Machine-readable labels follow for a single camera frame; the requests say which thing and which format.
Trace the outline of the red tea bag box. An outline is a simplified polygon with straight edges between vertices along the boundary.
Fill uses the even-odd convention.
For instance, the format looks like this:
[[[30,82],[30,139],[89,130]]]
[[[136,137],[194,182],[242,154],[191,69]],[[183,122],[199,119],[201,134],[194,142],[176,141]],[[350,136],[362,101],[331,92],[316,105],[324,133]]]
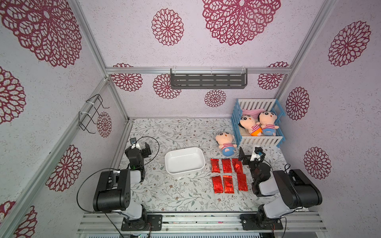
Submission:
[[[228,176],[228,175],[224,175],[223,176],[223,183],[224,183],[224,193],[234,194],[233,177]]]

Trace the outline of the white plastic storage box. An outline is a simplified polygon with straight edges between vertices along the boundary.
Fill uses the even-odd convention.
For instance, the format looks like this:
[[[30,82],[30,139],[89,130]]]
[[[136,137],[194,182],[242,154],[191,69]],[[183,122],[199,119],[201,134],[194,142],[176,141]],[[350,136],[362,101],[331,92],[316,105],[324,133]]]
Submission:
[[[205,167],[203,151],[198,147],[169,151],[165,155],[165,169],[174,177],[201,172]]]

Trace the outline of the red tea bag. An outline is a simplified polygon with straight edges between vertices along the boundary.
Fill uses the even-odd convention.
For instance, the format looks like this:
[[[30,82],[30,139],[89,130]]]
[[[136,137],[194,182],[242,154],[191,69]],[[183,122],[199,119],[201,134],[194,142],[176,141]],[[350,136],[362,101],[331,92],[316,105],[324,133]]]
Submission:
[[[242,174],[243,173],[243,164],[238,158],[232,159],[232,165],[235,173]]]
[[[245,174],[237,174],[238,190],[248,191],[247,177]]]
[[[231,159],[222,159],[222,166],[223,166],[223,172],[224,173],[232,173],[232,164]]]
[[[221,176],[213,176],[211,179],[213,183],[214,193],[223,193],[224,187],[223,187]]]
[[[211,162],[211,172],[220,173],[219,159],[210,159]]]

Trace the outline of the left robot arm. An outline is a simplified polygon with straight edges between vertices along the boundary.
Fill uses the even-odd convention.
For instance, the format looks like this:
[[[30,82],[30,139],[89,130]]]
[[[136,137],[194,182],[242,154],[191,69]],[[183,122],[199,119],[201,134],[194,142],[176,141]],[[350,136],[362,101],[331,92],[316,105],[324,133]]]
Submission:
[[[149,215],[142,204],[131,198],[131,186],[145,179],[144,159],[152,152],[149,144],[143,148],[135,142],[125,150],[132,168],[102,172],[93,198],[95,212],[118,214],[123,217],[123,232],[161,231],[162,215]]]

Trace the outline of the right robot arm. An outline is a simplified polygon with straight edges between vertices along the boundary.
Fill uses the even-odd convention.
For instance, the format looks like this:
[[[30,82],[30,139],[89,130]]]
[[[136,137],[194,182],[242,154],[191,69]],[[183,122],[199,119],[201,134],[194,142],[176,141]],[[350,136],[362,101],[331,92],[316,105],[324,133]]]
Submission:
[[[280,195],[272,202],[260,205],[255,214],[240,215],[245,231],[285,230],[286,225],[281,222],[285,215],[322,204],[321,192],[300,169],[272,170],[265,157],[261,147],[255,147],[251,155],[239,149],[239,160],[249,166],[251,172],[254,195]]]

